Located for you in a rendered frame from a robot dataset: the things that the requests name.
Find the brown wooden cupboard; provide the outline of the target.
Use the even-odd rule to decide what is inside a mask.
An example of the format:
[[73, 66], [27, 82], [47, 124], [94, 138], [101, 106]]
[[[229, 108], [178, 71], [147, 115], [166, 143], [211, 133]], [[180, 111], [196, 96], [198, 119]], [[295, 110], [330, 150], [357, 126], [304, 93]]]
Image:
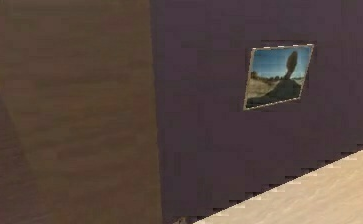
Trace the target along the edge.
[[149, 0], [0, 0], [0, 224], [162, 224]]

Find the framed landscape picture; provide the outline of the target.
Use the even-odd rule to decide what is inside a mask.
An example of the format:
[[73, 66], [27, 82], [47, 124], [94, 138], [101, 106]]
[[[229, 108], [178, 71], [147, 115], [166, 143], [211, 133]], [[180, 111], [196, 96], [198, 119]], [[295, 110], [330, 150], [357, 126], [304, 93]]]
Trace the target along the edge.
[[243, 110], [300, 99], [313, 50], [313, 44], [253, 48]]

